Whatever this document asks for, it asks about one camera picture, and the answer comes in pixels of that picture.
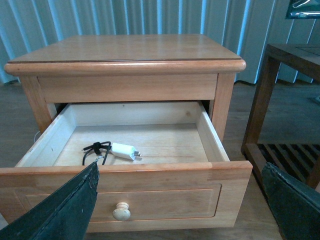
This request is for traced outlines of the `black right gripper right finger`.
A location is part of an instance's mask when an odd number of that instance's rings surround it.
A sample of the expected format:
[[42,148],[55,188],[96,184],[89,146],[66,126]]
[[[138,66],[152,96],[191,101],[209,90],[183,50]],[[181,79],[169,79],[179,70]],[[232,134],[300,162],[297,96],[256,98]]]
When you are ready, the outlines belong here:
[[261,175],[268,204],[285,239],[318,240],[320,193],[269,162]]

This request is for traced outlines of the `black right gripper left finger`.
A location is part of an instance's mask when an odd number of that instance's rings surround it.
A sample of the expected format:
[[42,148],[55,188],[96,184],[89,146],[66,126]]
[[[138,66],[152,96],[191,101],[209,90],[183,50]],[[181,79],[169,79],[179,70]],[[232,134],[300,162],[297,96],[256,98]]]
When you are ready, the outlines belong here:
[[97,201],[96,162],[0,231],[2,240],[82,240]]

